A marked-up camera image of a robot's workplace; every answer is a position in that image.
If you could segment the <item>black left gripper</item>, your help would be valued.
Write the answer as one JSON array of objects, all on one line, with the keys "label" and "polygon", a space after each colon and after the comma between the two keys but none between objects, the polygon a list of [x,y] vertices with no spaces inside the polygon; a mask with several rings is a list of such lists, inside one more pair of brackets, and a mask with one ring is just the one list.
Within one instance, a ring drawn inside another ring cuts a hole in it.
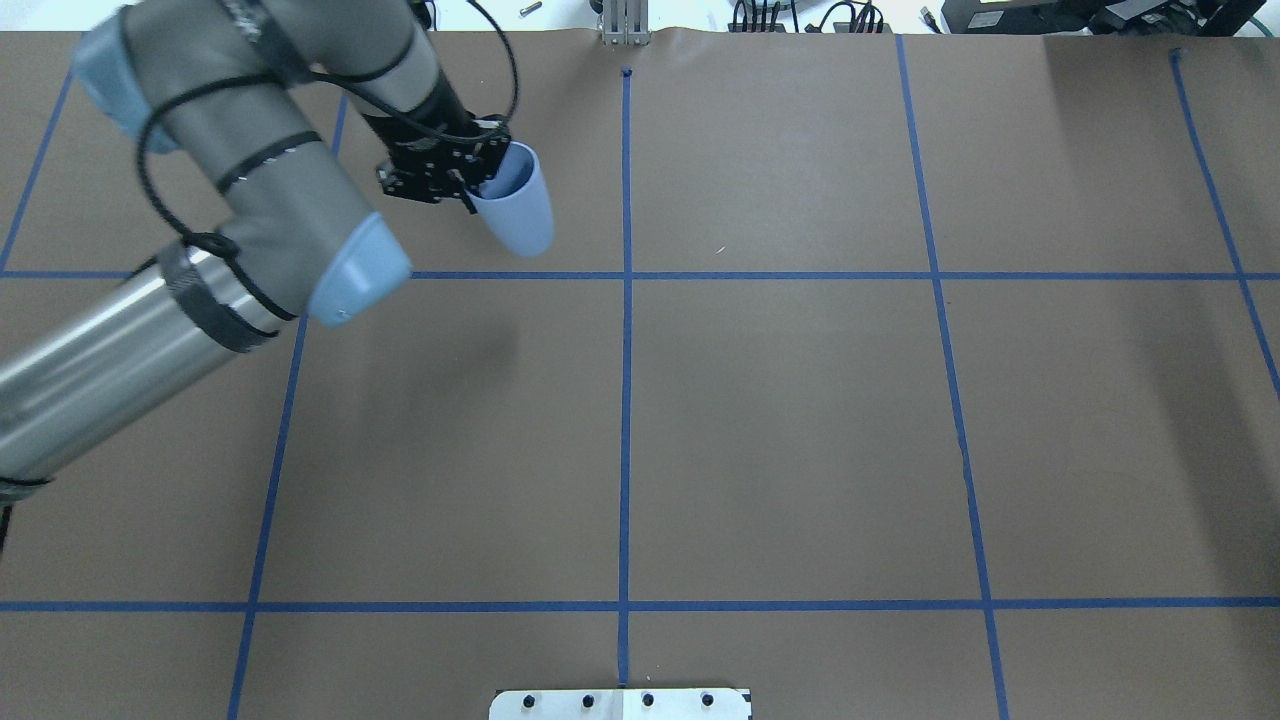
[{"label": "black left gripper", "polygon": [[384,195],[416,202],[456,200],[477,215],[483,182],[497,172],[512,137],[495,117],[463,114],[463,131],[477,140],[454,142],[422,135],[392,117],[364,120],[387,150],[374,176]]}]

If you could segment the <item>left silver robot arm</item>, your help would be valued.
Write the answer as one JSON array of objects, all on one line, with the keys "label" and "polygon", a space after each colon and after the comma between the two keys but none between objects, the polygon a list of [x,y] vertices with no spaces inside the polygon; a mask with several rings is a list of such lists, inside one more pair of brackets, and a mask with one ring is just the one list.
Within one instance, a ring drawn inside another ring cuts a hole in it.
[{"label": "left silver robot arm", "polygon": [[339,325],[410,260],[291,97],[339,88],[387,150],[384,193],[471,204],[512,138],[468,111],[421,1],[140,1],[84,33],[70,77],[134,145],[173,238],[3,364],[3,528],[64,466],[300,314]]}]

